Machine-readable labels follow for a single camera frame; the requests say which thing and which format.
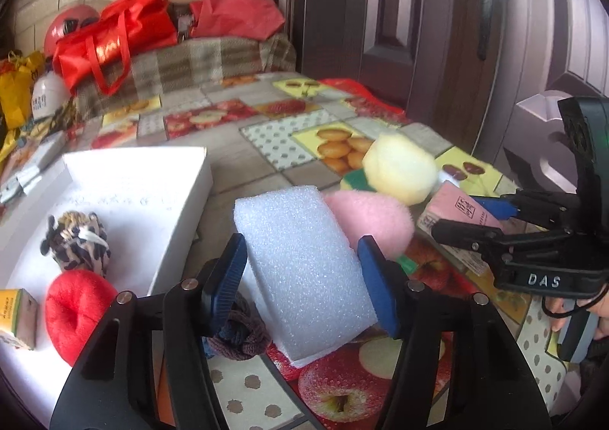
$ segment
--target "small yellow box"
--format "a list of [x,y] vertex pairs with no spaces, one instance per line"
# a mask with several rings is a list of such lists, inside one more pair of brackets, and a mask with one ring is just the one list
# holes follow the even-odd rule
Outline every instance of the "small yellow box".
[[16,348],[36,346],[38,303],[25,289],[0,290],[0,340]]

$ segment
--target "human hand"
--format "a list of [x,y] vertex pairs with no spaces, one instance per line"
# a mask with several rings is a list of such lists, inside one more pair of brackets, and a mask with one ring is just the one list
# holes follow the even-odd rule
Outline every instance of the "human hand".
[[[593,301],[594,298],[590,299],[578,299],[578,306],[585,306],[589,302]],[[564,299],[562,298],[547,298],[546,307],[552,313],[564,313],[563,307]],[[596,313],[599,316],[599,325],[595,332],[595,340],[602,339],[603,337],[609,336],[609,294],[606,294],[597,304],[595,304],[589,310],[591,313]],[[564,324],[567,322],[567,318],[550,318],[550,326],[554,332],[561,330]]]

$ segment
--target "bag handle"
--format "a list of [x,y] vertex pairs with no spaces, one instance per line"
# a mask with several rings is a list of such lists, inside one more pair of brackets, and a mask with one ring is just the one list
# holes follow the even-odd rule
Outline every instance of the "bag handle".
[[127,75],[131,70],[131,52],[129,51],[129,43],[127,42],[127,25],[125,23],[125,12],[121,12],[118,16],[118,41],[121,49],[121,58],[123,58],[123,73],[121,76],[110,86],[106,83],[102,68],[99,65],[99,58],[95,52],[95,44],[93,43],[93,36],[89,35],[86,37],[84,43],[86,44],[86,52],[91,63],[91,71],[97,82],[99,90],[107,95],[111,96],[118,91],[121,84],[127,79]]

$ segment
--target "red heart-shaped cushion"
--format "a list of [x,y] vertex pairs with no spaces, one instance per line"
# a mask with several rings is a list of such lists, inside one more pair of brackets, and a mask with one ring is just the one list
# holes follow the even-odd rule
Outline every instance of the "red heart-shaped cushion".
[[89,270],[70,270],[53,281],[45,300],[46,331],[68,365],[74,366],[116,294],[106,279]]

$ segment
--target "red bag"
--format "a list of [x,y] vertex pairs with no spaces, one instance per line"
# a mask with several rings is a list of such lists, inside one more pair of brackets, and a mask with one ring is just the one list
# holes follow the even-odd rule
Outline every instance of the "red bag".
[[[57,42],[53,69],[62,76],[70,92],[93,74],[99,90],[118,91],[131,69],[131,55],[176,45],[178,35],[167,14],[165,0],[116,0],[101,13],[97,23],[79,29]],[[101,66],[121,58],[123,73],[112,84],[104,79]]]
[[240,36],[263,41],[285,22],[273,0],[203,0],[193,3],[191,9],[199,16],[193,30],[197,38]]

